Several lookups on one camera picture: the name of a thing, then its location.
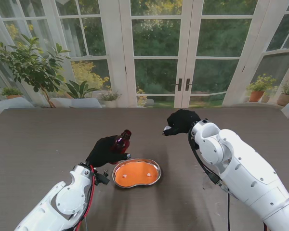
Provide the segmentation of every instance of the bottle cap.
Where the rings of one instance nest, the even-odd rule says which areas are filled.
[[[127,129],[124,130],[124,132],[121,133],[121,137],[129,140],[131,137],[131,131]]]

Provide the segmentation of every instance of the table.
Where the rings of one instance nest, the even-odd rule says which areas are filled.
[[[132,131],[133,158],[162,168],[150,187],[121,189],[111,180],[95,189],[90,231],[225,231],[227,195],[201,170],[187,135],[161,135],[175,109],[8,109],[0,115],[0,231],[13,230],[56,183],[85,160],[95,142]],[[255,148],[289,191],[289,121],[272,108],[195,110]],[[113,165],[100,168],[112,172]],[[261,231],[261,220],[231,199],[231,228]]]

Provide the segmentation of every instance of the door handle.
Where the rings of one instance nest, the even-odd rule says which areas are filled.
[[[188,79],[186,80],[185,91],[188,91],[190,85],[197,85],[197,83],[189,83],[190,80],[191,80],[190,78],[188,78]]]
[[[178,85],[178,91],[181,91],[181,87],[182,87],[182,79],[179,79],[179,83],[171,83],[171,85]]]

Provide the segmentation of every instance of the white chair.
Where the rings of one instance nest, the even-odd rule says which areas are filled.
[[[86,99],[65,99],[51,98],[50,101],[56,108],[101,108],[102,106],[96,98]]]
[[[34,106],[22,97],[0,101],[0,113],[8,108],[34,108]]]

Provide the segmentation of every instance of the black glove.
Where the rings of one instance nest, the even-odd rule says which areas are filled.
[[[180,109],[168,117],[168,126],[171,128],[163,133],[165,136],[188,133],[193,123],[198,121],[200,121],[200,118],[195,112]]]
[[[90,152],[90,155],[86,159],[87,165],[92,165],[93,167],[101,167],[108,162],[116,162],[120,160],[127,160],[127,153],[119,154],[112,153],[110,148],[115,143],[116,136],[110,136],[101,138],[96,142],[93,150]]]

